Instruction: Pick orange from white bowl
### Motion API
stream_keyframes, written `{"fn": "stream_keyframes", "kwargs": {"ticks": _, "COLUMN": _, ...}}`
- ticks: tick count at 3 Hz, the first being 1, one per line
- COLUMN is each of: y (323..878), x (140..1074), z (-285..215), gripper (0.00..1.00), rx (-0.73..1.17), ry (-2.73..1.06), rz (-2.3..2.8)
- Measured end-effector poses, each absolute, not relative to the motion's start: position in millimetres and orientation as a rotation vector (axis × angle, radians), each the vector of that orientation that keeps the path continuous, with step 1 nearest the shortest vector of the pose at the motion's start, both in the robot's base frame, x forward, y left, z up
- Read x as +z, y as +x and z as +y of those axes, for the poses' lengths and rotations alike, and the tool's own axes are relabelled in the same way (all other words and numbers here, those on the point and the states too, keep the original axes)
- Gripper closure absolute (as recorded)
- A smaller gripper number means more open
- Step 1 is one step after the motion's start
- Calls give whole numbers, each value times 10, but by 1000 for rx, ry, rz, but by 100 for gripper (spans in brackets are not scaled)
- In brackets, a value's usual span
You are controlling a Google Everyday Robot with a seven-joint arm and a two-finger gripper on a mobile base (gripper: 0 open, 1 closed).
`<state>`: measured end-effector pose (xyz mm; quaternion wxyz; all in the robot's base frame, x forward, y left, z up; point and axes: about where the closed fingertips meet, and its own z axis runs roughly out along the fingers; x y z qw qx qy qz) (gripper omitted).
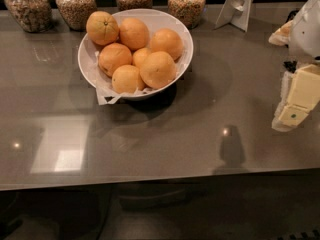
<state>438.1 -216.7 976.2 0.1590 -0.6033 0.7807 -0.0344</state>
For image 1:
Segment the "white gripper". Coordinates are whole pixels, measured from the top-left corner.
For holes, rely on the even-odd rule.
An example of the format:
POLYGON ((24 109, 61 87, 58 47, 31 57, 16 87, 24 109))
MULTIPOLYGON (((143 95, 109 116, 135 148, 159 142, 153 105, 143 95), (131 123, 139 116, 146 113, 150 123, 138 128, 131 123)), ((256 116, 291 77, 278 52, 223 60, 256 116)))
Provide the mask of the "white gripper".
MULTIPOLYGON (((289 54, 304 62, 320 62, 320 0, 308 0, 292 20, 278 28, 268 42, 285 46, 289 54)), ((294 73, 286 71, 281 82, 281 101, 272 128, 288 132, 297 128, 320 102, 320 67, 302 64, 294 73)))

